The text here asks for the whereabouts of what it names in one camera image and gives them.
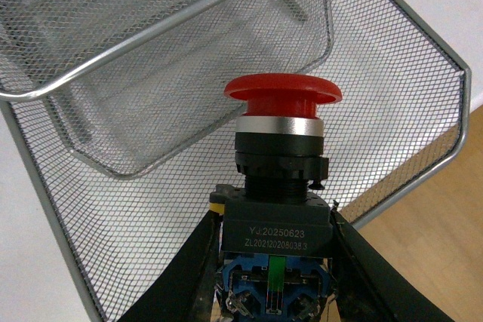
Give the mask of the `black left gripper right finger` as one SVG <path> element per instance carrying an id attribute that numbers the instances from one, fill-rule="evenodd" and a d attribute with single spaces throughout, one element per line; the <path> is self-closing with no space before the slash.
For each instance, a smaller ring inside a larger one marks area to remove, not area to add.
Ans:
<path id="1" fill-rule="evenodd" d="M 392 267 L 333 202 L 331 274 L 342 321 L 451 321 Z"/>

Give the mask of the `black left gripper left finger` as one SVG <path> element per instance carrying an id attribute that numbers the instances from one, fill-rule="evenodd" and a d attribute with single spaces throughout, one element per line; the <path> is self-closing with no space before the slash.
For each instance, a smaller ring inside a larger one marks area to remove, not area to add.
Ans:
<path id="1" fill-rule="evenodd" d="M 220 215 L 205 214 L 155 283 L 121 321 L 209 321 L 219 255 Z"/>

